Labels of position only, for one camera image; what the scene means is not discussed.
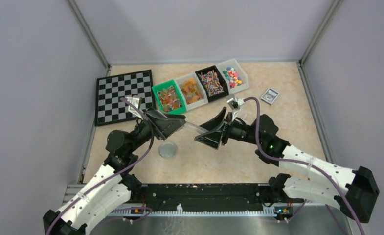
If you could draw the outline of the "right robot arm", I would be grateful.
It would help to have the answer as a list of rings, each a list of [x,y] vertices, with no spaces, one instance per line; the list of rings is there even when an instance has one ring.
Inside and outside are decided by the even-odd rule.
[[[314,157],[277,136],[278,127],[266,114],[251,125],[232,119],[223,108],[213,119],[200,125],[204,132],[195,141],[218,149],[229,139],[260,143],[255,154],[266,164],[304,174],[311,182],[280,173],[270,178],[271,195],[284,202],[287,198],[307,199],[339,209],[347,217],[370,221],[380,190],[373,172],[359,166],[342,167]]]

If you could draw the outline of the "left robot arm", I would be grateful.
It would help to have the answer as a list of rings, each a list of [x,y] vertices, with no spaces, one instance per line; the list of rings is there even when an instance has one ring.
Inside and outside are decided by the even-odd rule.
[[[107,136],[108,156],[98,171],[65,205],[43,216],[47,235],[89,235],[116,207],[141,197],[141,182],[129,172],[150,152],[154,140],[165,140],[186,124],[184,115],[149,109],[133,131]]]

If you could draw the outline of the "clear plastic scoop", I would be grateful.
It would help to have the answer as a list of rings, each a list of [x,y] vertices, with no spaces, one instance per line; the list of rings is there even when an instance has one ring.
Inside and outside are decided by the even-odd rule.
[[[203,127],[200,127],[196,124],[193,124],[191,122],[186,122],[184,125],[183,125],[183,128],[187,129],[187,130],[190,130],[190,131],[193,131],[195,133],[197,133],[198,135],[200,134],[204,134],[206,133],[208,130],[206,130],[205,128]]]

